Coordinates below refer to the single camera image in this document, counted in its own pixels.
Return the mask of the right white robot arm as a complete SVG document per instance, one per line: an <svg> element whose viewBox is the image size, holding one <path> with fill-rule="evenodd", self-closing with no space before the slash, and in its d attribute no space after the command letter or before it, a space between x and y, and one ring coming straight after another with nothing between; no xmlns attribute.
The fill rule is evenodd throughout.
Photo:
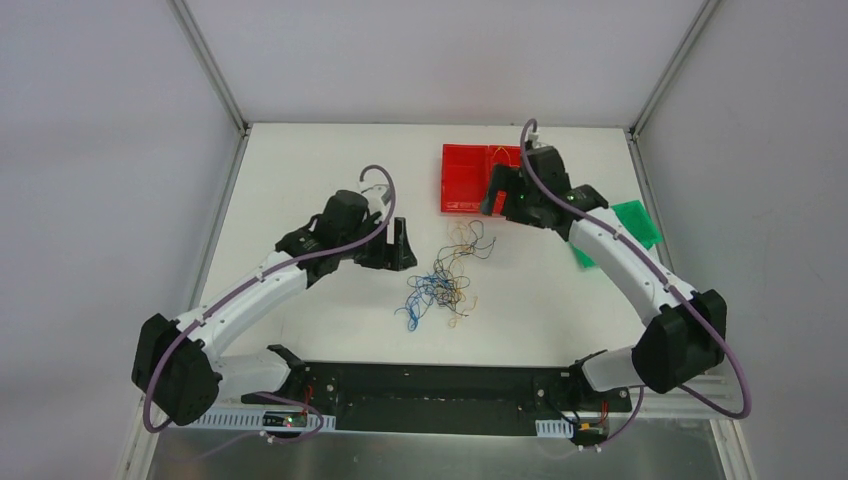
<svg viewBox="0 0 848 480"><path fill-rule="evenodd" d="M650 257L588 184L574 186L552 146L529 151L519 167L492 168L481 211L490 215L499 196L506 220L555 231L588 255L624 294L645 330L639 341L577 363L569 400L595 408L610 390L645 386L666 393L719 365L727 305L714 290L699 292Z"/></svg>

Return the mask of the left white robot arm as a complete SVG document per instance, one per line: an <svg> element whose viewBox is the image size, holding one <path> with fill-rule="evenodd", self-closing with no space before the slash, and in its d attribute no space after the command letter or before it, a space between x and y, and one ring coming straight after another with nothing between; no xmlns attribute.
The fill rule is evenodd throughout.
<svg viewBox="0 0 848 480"><path fill-rule="evenodd" d="M246 276L205 305L174 319L155 314L140 330L132 383L169 421L188 425L215 403L269 392L281 404L305 390L298 359L281 346L229 356L227 348L283 302L334 273L347 260L404 271L417 260L406 221L393 217L386 184L339 190L324 210L279 240Z"/></svg>

